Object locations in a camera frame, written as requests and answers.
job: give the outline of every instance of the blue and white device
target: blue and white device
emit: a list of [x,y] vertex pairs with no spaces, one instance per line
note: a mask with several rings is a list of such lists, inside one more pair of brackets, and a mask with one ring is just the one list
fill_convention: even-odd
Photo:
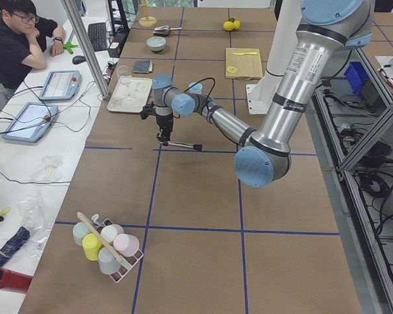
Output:
[[1,137],[12,141],[38,142],[55,121],[57,113],[56,105],[26,103]]
[[70,100],[80,86],[81,74],[78,70],[51,71],[42,87],[39,99],[42,101]]

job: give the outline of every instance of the cutting board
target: cutting board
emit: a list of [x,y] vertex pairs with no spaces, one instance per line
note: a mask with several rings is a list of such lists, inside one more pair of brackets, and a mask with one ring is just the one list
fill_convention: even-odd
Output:
[[[256,55],[234,55],[234,52],[257,52]],[[228,67],[235,67],[236,73],[228,72]],[[258,48],[226,48],[225,78],[227,79],[261,79],[263,77],[261,52]]]

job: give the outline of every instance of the lemon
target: lemon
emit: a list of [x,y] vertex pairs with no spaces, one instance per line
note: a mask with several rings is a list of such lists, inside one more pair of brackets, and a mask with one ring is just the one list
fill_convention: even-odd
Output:
[[223,28],[226,31],[232,31],[234,29],[234,23],[230,22],[230,21],[226,21],[226,22],[223,23]]
[[227,72],[229,73],[237,73],[237,68],[236,67],[227,67]]
[[239,20],[235,20],[233,22],[233,26],[234,26],[234,29],[239,29],[240,28],[240,21]]

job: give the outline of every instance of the glasses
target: glasses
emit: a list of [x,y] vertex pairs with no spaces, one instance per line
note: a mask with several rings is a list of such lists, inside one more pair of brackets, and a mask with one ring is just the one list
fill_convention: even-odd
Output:
[[22,22],[25,24],[29,24],[30,21],[32,21],[36,24],[39,21],[39,16],[37,16],[37,15],[35,15],[35,16],[20,16],[20,15],[17,15],[16,13],[13,13],[13,15],[16,15],[19,18],[21,18]]

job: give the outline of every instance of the black t-shirt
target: black t-shirt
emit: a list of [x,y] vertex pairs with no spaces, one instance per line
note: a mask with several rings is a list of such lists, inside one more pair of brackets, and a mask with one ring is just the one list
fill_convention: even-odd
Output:
[[[40,18],[35,27],[39,30],[37,38],[42,51],[47,49],[47,38],[58,24],[53,20]],[[17,89],[31,67],[21,64],[30,55],[29,43],[24,34],[16,34],[3,21],[0,13],[0,83],[12,90]]]

